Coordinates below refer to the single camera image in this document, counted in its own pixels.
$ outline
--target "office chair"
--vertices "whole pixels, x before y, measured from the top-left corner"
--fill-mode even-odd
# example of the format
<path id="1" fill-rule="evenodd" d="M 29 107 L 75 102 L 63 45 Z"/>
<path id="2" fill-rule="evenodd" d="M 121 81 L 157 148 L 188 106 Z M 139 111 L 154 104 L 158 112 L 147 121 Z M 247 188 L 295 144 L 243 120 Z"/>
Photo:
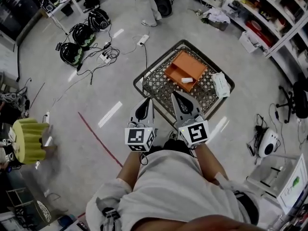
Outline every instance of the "office chair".
<path id="1" fill-rule="evenodd" d="M 287 103 L 285 104 L 276 104 L 277 108 L 288 106 L 288 119 L 284 120 L 284 123 L 290 122 L 291 113 L 296 114 L 296 116 L 300 119 L 305 119 L 308 117 L 308 102 L 307 96 L 304 91 L 304 85 L 297 81 L 293 85 L 293 92 L 286 92 L 282 86 L 279 86 L 279 90 L 282 90 L 285 98 L 287 99 Z"/>

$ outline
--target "white t-shirt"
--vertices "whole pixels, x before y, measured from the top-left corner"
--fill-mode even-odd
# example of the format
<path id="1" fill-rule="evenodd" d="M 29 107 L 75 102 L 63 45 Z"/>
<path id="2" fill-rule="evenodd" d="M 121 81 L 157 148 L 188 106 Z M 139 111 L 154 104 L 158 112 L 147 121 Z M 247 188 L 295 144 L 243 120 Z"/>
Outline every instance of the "white t-shirt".
<path id="1" fill-rule="evenodd" d="M 147 159 L 133 191 L 126 182 L 115 179 L 96 192 L 86 210 L 91 231 L 99 231 L 104 219 L 95 203 L 97 197 L 118 211 L 122 231 L 130 231 L 143 218 L 189 222 L 217 214 L 245 221 L 234 193 L 206 181 L 192 156 L 165 150 Z"/>

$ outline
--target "power strip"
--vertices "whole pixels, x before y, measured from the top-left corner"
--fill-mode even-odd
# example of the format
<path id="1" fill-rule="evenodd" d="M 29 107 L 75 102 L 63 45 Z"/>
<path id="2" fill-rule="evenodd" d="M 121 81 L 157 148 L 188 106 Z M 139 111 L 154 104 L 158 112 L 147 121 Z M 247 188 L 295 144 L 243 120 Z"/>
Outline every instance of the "power strip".
<path id="1" fill-rule="evenodd" d="M 109 64 L 111 59 L 108 55 L 106 55 L 105 52 L 103 52 L 102 54 L 100 54 L 100 58 L 102 59 L 102 61 L 105 63 L 105 64 Z"/>
<path id="2" fill-rule="evenodd" d="M 142 38 L 139 40 L 139 42 L 137 43 L 137 45 L 142 46 L 146 43 L 146 41 L 149 39 L 149 35 L 144 34 L 142 36 Z"/>

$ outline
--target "gray floor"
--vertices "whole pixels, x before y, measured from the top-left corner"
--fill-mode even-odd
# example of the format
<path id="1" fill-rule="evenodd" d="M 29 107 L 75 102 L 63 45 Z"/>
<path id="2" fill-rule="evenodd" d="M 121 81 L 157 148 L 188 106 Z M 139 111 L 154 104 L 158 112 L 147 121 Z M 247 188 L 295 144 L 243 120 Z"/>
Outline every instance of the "gray floor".
<path id="1" fill-rule="evenodd" d="M 112 41 L 112 45 L 122 52 L 134 49 L 133 36 L 149 33 L 150 38 L 146 42 L 149 65 L 176 42 L 187 39 L 235 82 L 231 96 L 209 120 L 210 130 L 214 131 L 209 146 L 229 178 L 243 182 L 255 167 L 246 143 L 253 137 L 256 113 L 264 116 L 274 128 L 269 119 L 269 105 L 283 101 L 278 86 L 287 87 L 287 84 L 277 67 L 265 59 L 262 52 L 247 53 L 238 41 L 241 30 L 229 25 L 226 31 L 221 32 L 203 24 L 192 11 L 184 9 L 184 1 L 175 0 L 173 14 L 163 19 L 159 26 L 150 28 L 140 24 L 135 0 L 101 0 L 102 8 L 112 20 L 111 36 L 120 29 L 124 30 Z M 190 7 L 204 9 L 193 0 Z M 86 15 L 79 17 L 78 13 L 74 13 L 61 22 L 70 28 L 85 18 Z M 124 163 L 129 154 L 129 148 L 124 145 L 124 128 L 130 110 L 142 99 L 132 82 L 145 69 L 145 54 L 144 48 L 137 46 L 136 51 L 120 55 L 114 64 L 95 72 L 92 85 L 90 76 L 87 76 L 63 95 L 69 86 L 85 76 L 70 78 L 74 69 L 63 63 L 54 50 L 57 43 L 64 39 L 63 31 L 51 19 L 42 18 L 20 47 L 20 84 L 23 86 L 29 77 L 32 78 L 32 82 L 28 83 L 30 100 L 45 83 L 30 115 L 41 121 L 46 111 L 50 111 L 50 123 L 58 144 L 58 151 L 52 158 L 41 161 L 36 167 L 24 166 L 23 171 L 33 175 L 43 192 L 61 196 L 52 202 L 54 207 L 69 209 L 70 213 L 79 215 L 85 211 L 87 201 L 99 186 L 116 177 L 120 166 L 94 137 L 78 112 L 105 147 L 120 163 Z M 108 41 L 107 32 L 97 34 L 99 45 Z M 81 71 L 98 65 L 96 58 L 89 58 Z M 117 102 L 121 102 L 122 106 L 99 128 L 101 118 Z M 280 111 L 281 120 L 286 116 L 285 112 Z M 158 115 L 156 124 L 160 135 L 171 130 L 170 125 Z M 283 136 L 286 151 L 299 152 L 295 117 L 290 124 L 283 126 Z"/>

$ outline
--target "yellow object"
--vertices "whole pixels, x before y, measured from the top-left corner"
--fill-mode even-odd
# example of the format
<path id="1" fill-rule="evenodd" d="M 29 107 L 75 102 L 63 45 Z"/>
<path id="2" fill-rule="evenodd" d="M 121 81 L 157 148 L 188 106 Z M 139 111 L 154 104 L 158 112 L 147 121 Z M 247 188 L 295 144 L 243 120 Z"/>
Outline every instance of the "yellow object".
<path id="1" fill-rule="evenodd" d="M 14 122 L 13 130 L 19 151 L 15 153 L 17 160 L 23 164 L 34 164 L 37 160 L 45 159 L 46 152 L 41 149 L 39 139 L 48 123 L 38 123 L 36 119 L 26 118 Z"/>

